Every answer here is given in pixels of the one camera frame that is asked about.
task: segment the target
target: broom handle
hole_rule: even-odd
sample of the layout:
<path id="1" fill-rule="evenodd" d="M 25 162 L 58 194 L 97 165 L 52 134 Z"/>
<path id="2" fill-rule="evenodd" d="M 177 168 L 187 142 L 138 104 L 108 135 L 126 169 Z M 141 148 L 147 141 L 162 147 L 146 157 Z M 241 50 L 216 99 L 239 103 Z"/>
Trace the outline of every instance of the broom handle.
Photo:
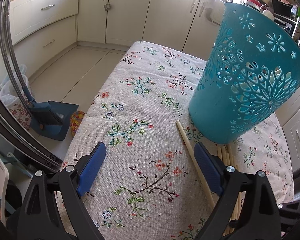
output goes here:
<path id="1" fill-rule="evenodd" d="M 31 103 L 34 99 L 31 95 L 31 93 L 29 92 L 28 87 L 26 86 L 25 81 L 23 80 L 22 74 L 20 72 L 19 69 L 19 65 L 17 62 L 17 58 L 16 55 L 14 53 L 14 49 L 13 49 L 13 44 L 12 44 L 12 39 L 11 39 L 11 31 L 10 31 L 10 0 L 6 0 L 6 5 L 4 7 L 4 14 L 5 14 L 5 27 L 6 27 L 6 39 L 7 39 L 7 45 L 8 45 L 8 49 L 9 49 L 9 53 L 10 53 L 10 57 L 11 57 L 11 61 L 12 61 L 12 65 L 13 68 L 17 74 L 18 80 L 20 81 L 21 84 L 21 88 L 23 90 L 23 92 L 25 93 L 26 97 L 28 98 L 28 101 Z"/>
<path id="2" fill-rule="evenodd" d="M 1 50 L 2 58 L 3 58 L 3 62 L 6 67 L 11 84 L 12 84 L 13 88 L 15 89 L 21 103 L 23 104 L 26 111 L 29 113 L 29 116 L 32 116 L 30 108 L 29 108 L 27 102 L 25 101 L 24 97 L 22 96 L 19 86 L 16 82 L 16 79 L 13 76 L 13 72 L 12 72 L 12 69 L 10 67 L 10 63 L 8 60 L 7 50 L 6 50 L 6 46 L 5 46 L 5 35 L 4 35 L 5 28 L 3 25 L 3 22 L 4 22 L 3 1 L 4 0 L 0 1 L 0 50 Z"/>

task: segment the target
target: wooden stick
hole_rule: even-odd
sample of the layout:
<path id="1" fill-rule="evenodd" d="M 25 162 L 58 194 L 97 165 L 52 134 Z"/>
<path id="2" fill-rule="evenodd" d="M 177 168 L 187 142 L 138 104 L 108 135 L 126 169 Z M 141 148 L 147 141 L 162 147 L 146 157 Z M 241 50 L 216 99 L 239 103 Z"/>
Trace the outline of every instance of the wooden stick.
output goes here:
<path id="1" fill-rule="evenodd" d="M 221 147 L 221 153 L 222 153 L 222 161 L 225 166 L 228 166 L 227 162 L 227 153 L 226 153 L 226 148 L 224 146 Z"/>
<path id="2" fill-rule="evenodd" d="M 228 163 L 228 165 L 231 165 L 231 163 L 230 163 L 230 156 L 229 156 L 228 152 L 226 152 L 226 156 L 227 156 L 227 163 Z"/>
<path id="3" fill-rule="evenodd" d="M 239 219 L 241 213 L 241 192 L 239 192 L 238 196 L 238 212 L 237 212 L 237 219 Z"/>
<path id="4" fill-rule="evenodd" d="M 213 198 L 212 198 L 212 194 L 211 194 L 210 188 L 209 188 L 209 186 L 208 186 L 208 184 L 207 184 L 207 181 L 206 181 L 206 179 L 204 178 L 204 176 L 203 176 L 203 174 L 202 174 L 202 172 L 201 172 L 201 170 L 200 170 L 200 167 L 199 167 L 199 165 L 198 165 L 198 163 L 197 163 L 197 161 L 196 161 L 196 159 L 195 159 L 195 157 L 194 157 L 194 151 L 193 151 L 193 149 L 192 149 L 192 147 L 191 147 L 191 144 L 190 144 L 190 142 L 189 142 L 189 139 L 188 139 L 188 137 L 187 137 L 185 131 L 183 130 L 183 127 L 182 127 L 180 121 L 177 120 L 177 121 L 176 121 L 176 124 L 177 124 L 178 129 L 179 129 L 179 131 L 180 131 L 180 133 L 181 133 L 181 136 L 182 136 L 182 138 L 183 138 L 183 140 L 184 140 L 184 142 L 185 142 L 185 144 L 186 144 L 186 147 L 187 147 L 187 149 L 188 149 L 189 155 L 190 155 L 190 157 L 191 157 L 191 159 L 192 159 L 192 161 L 193 161 L 193 163 L 194 163 L 194 167 L 195 167 L 195 169 L 197 170 L 197 173 L 198 173 L 198 175 L 199 175 L 200 182 L 201 182 L 201 184 L 202 184 L 202 186 L 203 186 L 204 193 L 205 193 L 205 195 L 206 195 L 206 197 L 207 197 L 207 200 L 208 200 L 208 204 L 209 204 L 209 206 L 212 208 L 212 209 L 211 209 L 211 211 L 212 211 L 212 210 L 214 209 L 214 207 L 215 207 L 215 203 L 214 203 L 214 201 L 213 201 Z"/>
<path id="5" fill-rule="evenodd" d="M 231 150 L 231 147 L 230 145 L 228 144 L 228 152 L 229 152 L 229 158 L 230 158 L 230 165 L 233 166 L 233 167 L 236 167 L 235 163 L 234 163 L 234 157 L 233 157 L 233 154 L 232 154 L 232 150 Z M 236 220 L 238 217 L 238 199 L 237 199 L 237 202 L 235 203 L 235 206 L 234 206 L 234 209 L 233 209 L 233 212 L 232 212 L 232 215 L 231 215 L 231 220 Z"/>
<path id="6" fill-rule="evenodd" d="M 218 152 L 218 157 L 222 161 L 222 153 L 221 153 L 221 147 L 217 146 L 217 152 Z"/>

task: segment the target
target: metal screw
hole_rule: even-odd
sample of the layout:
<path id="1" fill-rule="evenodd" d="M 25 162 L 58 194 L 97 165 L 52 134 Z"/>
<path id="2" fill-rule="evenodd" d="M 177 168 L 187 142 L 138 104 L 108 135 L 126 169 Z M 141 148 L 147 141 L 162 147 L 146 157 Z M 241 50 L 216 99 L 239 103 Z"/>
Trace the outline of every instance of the metal screw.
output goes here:
<path id="1" fill-rule="evenodd" d="M 73 170 L 74 170 L 74 166 L 73 165 L 66 166 L 66 171 L 67 172 L 71 172 Z"/>
<path id="2" fill-rule="evenodd" d="M 40 176 L 42 175 L 42 171 L 36 171 L 35 175 L 36 175 L 37 177 L 40 177 Z"/>
<path id="3" fill-rule="evenodd" d="M 259 175 L 260 177 L 264 177 L 266 174 L 265 174 L 263 171 L 258 171 L 258 175 Z"/>
<path id="4" fill-rule="evenodd" d="M 227 166 L 227 171 L 228 172 L 234 172 L 235 171 L 235 168 L 233 166 Z"/>

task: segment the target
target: cabinet door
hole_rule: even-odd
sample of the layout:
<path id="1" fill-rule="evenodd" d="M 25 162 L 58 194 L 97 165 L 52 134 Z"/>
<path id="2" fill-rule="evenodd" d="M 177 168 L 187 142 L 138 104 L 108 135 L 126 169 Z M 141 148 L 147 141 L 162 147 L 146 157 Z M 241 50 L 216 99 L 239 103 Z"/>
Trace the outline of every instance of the cabinet door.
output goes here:
<path id="1" fill-rule="evenodd" d="M 143 41 L 182 51 L 199 0 L 150 0 Z"/>
<path id="2" fill-rule="evenodd" d="M 300 109 L 282 129 L 289 148 L 292 171 L 295 172 L 300 170 Z"/>
<path id="3" fill-rule="evenodd" d="M 31 77 L 44 63 L 75 43 L 74 16 L 50 24 L 26 37 L 14 46 L 17 62 L 27 66 Z"/>
<path id="4" fill-rule="evenodd" d="M 78 40 L 105 43 L 108 0 L 79 0 Z"/>
<path id="5" fill-rule="evenodd" d="M 150 0 L 109 0 L 106 43 L 131 46 L 141 41 Z"/>
<path id="6" fill-rule="evenodd" d="M 182 52 L 208 60 L 220 26 L 208 20 L 203 2 L 200 0 Z"/>

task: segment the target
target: drawer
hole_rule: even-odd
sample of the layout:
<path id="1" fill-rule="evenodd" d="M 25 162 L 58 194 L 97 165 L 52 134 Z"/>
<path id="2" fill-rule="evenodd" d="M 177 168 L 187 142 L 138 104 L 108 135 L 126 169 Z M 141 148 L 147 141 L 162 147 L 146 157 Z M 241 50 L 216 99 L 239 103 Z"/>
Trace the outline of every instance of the drawer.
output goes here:
<path id="1" fill-rule="evenodd" d="M 300 109 L 300 87 L 277 111 L 275 111 L 280 125 L 285 125 L 298 109 Z"/>
<path id="2" fill-rule="evenodd" d="M 13 0 L 10 3 L 12 43 L 40 28 L 78 13 L 79 0 Z"/>
<path id="3" fill-rule="evenodd" d="M 300 169 L 300 109 L 282 127 L 290 152 L 293 172 Z"/>
<path id="4" fill-rule="evenodd" d="M 30 77 L 44 63 L 77 41 L 75 16 L 55 22 L 31 34 L 14 46 L 18 64 L 25 64 Z"/>

